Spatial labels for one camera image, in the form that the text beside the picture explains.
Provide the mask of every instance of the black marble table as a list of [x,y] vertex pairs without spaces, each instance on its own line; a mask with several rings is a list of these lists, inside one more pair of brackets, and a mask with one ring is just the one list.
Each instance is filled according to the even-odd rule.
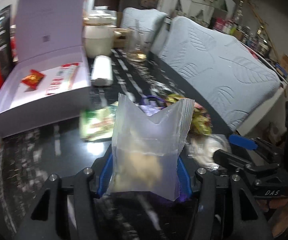
[[[130,64],[121,50],[113,50],[114,82],[110,87],[92,88],[91,109],[100,109],[126,94],[134,102],[143,95],[164,97],[170,93],[195,99],[211,115],[213,132],[230,134],[231,131],[208,102],[190,88],[169,66],[150,55],[145,63]],[[5,139],[0,154],[0,230],[1,217],[10,232],[15,235],[37,191],[49,175],[72,176],[94,160],[103,156],[111,142],[84,142],[79,136],[79,118],[46,125]]]

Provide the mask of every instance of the screw head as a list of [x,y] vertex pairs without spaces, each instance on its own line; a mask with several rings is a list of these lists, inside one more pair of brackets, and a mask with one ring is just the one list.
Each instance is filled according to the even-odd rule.
[[93,172],[93,170],[91,168],[87,167],[83,170],[83,172],[88,175],[88,174],[91,174]]
[[199,169],[197,170],[197,172],[198,172],[199,174],[205,174],[205,173],[206,173],[206,169],[204,169],[204,168],[199,168]]
[[260,179],[255,180],[255,185],[259,186],[261,185],[262,181]]
[[56,174],[52,174],[52,175],[50,175],[50,176],[48,177],[48,179],[49,179],[50,181],[54,181],[54,180],[57,179],[57,175],[56,175]]
[[232,175],[231,178],[232,178],[234,181],[239,181],[239,180],[240,180],[240,176],[238,176],[237,174]]

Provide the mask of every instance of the frosted plastic pouch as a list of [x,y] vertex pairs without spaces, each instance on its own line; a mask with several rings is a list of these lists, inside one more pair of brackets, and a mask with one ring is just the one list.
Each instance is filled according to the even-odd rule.
[[217,170],[219,168],[219,165],[213,160],[214,153],[219,149],[231,153],[230,144],[222,134],[190,137],[189,156],[208,170]]
[[112,137],[113,174],[107,193],[151,191],[179,197],[177,159],[190,128],[194,100],[181,99],[147,116],[119,94]]

